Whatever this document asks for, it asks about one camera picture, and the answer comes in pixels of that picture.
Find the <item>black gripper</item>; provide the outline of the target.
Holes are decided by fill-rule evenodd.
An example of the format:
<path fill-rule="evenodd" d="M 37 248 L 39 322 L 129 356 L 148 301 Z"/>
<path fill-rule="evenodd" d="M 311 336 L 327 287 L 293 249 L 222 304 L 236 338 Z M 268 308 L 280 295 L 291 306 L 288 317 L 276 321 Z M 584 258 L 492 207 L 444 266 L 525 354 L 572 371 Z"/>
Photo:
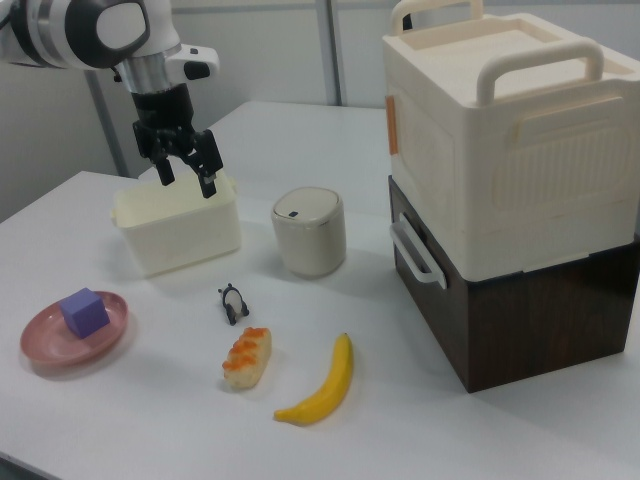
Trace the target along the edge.
<path fill-rule="evenodd" d="M 132 99 L 138 114 L 133 130 L 139 154 L 151 161 L 161 184 L 168 186 L 175 181 L 167 148 L 170 155 L 189 157 L 204 198 L 215 195 L 222 158 L 213 133 L 196 132 L 192 126 L 194 109 L 187 85 L 154 93 L 132 93 Z"/>

